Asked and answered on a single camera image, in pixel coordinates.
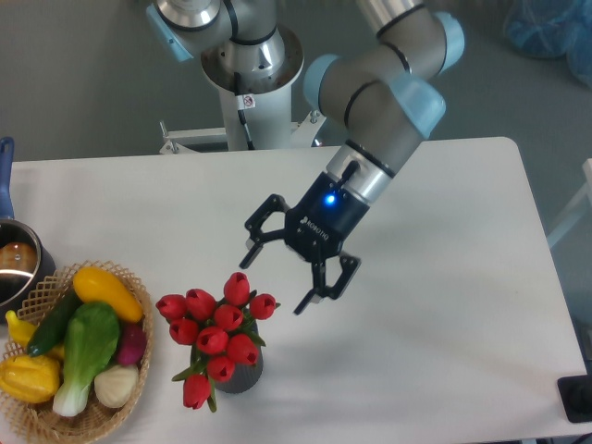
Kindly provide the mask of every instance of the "robotic arm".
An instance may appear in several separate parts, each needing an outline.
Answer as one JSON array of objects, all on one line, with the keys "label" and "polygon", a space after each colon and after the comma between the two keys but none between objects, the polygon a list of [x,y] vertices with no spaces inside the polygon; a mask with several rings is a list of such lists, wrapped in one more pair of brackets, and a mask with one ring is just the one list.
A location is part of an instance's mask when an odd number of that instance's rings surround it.
[{"label": "robotic arm", "polygon": [[[309,302],[337,299],[361,261],[343,243],[445,112],[443,98],[422,79],[454,64],[464,48],[463,31],[448,14],[432,16],[420,0],[359,0],[379,46],[352,60],[325,55],[304,79],[309,103],[349,130],[341,146],[300,202],[290,208],[272,194],[246,221],[251,249],[247,268],[265,243],[283,239],[309,262],[313,288],[294,311]],[[263,232],[275,212],[283,229]],[[326,260],[338,257],[341,274],[326,283]]]},{"label": "robotic arm", "polygon": [[300,42],[276,0],[154,0],[146,14],[178,61],[197,55],[218,89],[230,151],[290,147]]}]

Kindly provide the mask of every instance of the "white table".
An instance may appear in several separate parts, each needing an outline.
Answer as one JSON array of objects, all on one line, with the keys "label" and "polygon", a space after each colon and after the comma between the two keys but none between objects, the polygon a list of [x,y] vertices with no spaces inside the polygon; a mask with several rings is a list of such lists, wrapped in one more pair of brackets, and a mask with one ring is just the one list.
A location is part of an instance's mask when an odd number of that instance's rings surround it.
[{"label": "white table", "polygon": [[[17,219],[58,266],[113,260],[154,301],[194,287],[217,296],[246,253],[244,220],[272,192],[296,204],[334,152],[19,163],[11,190]],[[247,274],[283,303],[260,326],[264,375],[245,394],[218,395],[217,414],[182,406],[170,378],[189,350],[157,317],[145,391],[105,442],[433,444],[592,431],[561,406],[556,380],[585,367],[512,141],[424,143],[345,250],[363,258],[345,295],[297,317],[309,265],[280,242],[264,248]],[[0,439],[19,442],[5,422]]]}]

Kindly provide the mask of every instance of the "tulip bouquet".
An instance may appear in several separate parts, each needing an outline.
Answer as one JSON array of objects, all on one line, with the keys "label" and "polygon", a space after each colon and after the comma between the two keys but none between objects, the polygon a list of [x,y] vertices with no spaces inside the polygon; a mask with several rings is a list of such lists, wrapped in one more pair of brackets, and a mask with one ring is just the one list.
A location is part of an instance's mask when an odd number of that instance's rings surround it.
[{"label": "tulip bouquet", "polygon": [[265,343],[255,322],[267,319],[278,307],[270,294],[251,291],[243,273],[230,276],[220,301],[207,291],[192,289],[185,296],[168,294],[156,303],[169,323],[171,338],[191,346],[190,366],[173,376],[173,381],[184,381],[185,407],[199,409],[207,402],[216,411],[216,384],[230,381],[240,366],[257,366],[259,347]]}]

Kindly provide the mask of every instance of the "blue led light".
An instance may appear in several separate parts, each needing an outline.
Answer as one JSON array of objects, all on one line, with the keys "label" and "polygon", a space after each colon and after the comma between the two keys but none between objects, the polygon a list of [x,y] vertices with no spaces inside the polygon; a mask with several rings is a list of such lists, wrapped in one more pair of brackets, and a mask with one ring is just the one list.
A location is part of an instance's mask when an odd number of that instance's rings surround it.
[{"label": "blue led light", "polygon": [[327,196],[325,196],[325,205],[331,206],[335,203],[335,201],[335,194],[328,194]]}]

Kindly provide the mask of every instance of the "red tulip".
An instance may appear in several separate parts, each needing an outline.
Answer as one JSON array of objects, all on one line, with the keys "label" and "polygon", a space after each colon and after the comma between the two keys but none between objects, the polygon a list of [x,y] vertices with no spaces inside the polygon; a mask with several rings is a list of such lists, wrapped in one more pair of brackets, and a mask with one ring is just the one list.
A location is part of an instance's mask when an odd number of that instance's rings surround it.
[{"label": "red tulip", "polygon": [[216,325],[226,331],[238,328],[242,322],[242,311],[233,305],[220,305],[214,312]]},{"label": "red tulip", "polygon": [[183,382],[183,405],[199,409],[211,394],[210,381],[204,375],[191,375]]},{"label": "red tulip", "polygon": [[255,296],[249,304],[249,310],[255,319],[267,319],[276,310],[276,298],[266,293]]},{"label": "red tulip", "polygon": [[226,355],[237,364],[254,365],[259,357],[259,350],[253,344],[251,338],[244,333],[240,333],[230,338]]},{"label": "red tulip", "polygon": [[207,354],[219,354],[228,345],[228,334],[220,327],[204,328],[197,336],[197,348]]},{"label": "red tulip", "polygon": [[181,319],[187,313],[187,303],[182,294],[168,294],[160,298],[156,308],[165,319]]},{"label": "red tulip", "polygon": [[249,301],[249,280],[244,273],[233,273],[224,284],[224,297],[227,302],[237,307]]},{"label": "red tulip", "polygon": [[235,364],[227,356],[216,356],[207,363],[207,374],[219,382],[226,382],[234,373]]},{"label": "red tulip", "polygon": [[192,345],[197,340],[198,331],[197,323],[184,317],[172,321],[168,328],[170,337],[181,345]]},{"label": "red tulip", "polygon": [[216,299],[207,291],[193,289],[187,291],[187,308],[198,321],[207,321],[214,314]]}]

